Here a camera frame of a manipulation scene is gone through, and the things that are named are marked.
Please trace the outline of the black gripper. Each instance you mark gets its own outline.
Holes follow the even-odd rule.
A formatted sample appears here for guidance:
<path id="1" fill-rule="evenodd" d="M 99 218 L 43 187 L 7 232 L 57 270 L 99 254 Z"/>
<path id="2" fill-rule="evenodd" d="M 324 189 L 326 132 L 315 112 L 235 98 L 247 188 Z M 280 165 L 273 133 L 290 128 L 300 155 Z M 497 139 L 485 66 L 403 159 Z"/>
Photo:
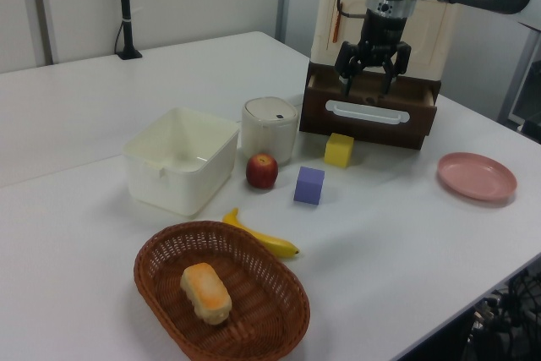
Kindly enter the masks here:
<path id="1" fill-rule="evenodd" d="M 381 63 L 384 78 L 381 93 L 386 95 L 392 81 L 405 74 L 411 46 L 402 41 L 407 18 L 392 18 L 368 9 L 358 44 L 344 41 L 337 54 L 335 71 L 342 83 L 342 94 L 348 96 L 353 79 L 366 68 L 366 63 Z"/>

